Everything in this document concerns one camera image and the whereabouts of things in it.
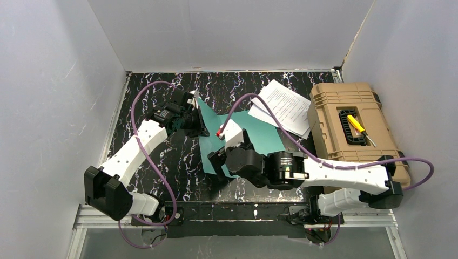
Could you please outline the teal paper folder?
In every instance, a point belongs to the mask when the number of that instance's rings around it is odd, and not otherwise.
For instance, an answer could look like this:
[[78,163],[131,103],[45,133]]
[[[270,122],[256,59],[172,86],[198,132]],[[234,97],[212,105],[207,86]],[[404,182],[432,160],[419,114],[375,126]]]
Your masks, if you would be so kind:
[[[201,110],[204,124],[210,134],[208,137],[199,137],[203,170],[206,174],[215,175],[216,172],[207,156],[209,153],[216,152],[224,146],[225,142],[218,139],[216,132],[224,123],[227,115],[217,115],[201,99],[197,100],[197,104]],[[248,137],[257,153],[267,155],[285,150],[276,127],[250,116],[248,111],[234,112],[231,119],[247,131]]]

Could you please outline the white printed paper stack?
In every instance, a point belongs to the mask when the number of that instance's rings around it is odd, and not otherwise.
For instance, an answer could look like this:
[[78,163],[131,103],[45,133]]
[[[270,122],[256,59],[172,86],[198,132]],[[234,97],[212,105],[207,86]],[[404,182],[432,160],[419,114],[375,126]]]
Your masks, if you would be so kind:
[[311,101],[288,89],[276,80],[263,87],[259,96],[271,109],[282,127],[303,139],[311,132],[307,112]]

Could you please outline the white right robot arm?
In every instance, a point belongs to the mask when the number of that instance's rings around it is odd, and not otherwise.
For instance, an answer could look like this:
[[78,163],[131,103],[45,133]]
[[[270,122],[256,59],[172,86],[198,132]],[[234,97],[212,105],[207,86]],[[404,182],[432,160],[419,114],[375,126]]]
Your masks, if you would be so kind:
[[245,129],[225,133],[223,147],[207,156],[218,178],[222,167],[252,185],[277,190],[329,186],[330,194],[310,197],[306,216],[312,220],[335,217],[354,208],[392,209],[403,199],[403,190],[392,176],[393,163],[363,168],[361,163],[322,160],[317,162],[301,152],[279,151],[268,155],[255,151]]

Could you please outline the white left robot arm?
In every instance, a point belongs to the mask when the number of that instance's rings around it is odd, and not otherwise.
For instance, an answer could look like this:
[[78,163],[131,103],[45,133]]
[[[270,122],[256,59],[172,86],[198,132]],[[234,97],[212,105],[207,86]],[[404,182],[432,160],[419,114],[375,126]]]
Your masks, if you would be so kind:
[[115,221],[126,215],[156,214],[163,206],[156,197],[126,188],[145,159],[174,132],[182,130],[188,137],[209,135],[198,98],[195,91],[173,91],[170,99],[152,108],[115,155],[98,167],[88,167],[84,173],[86,203]]

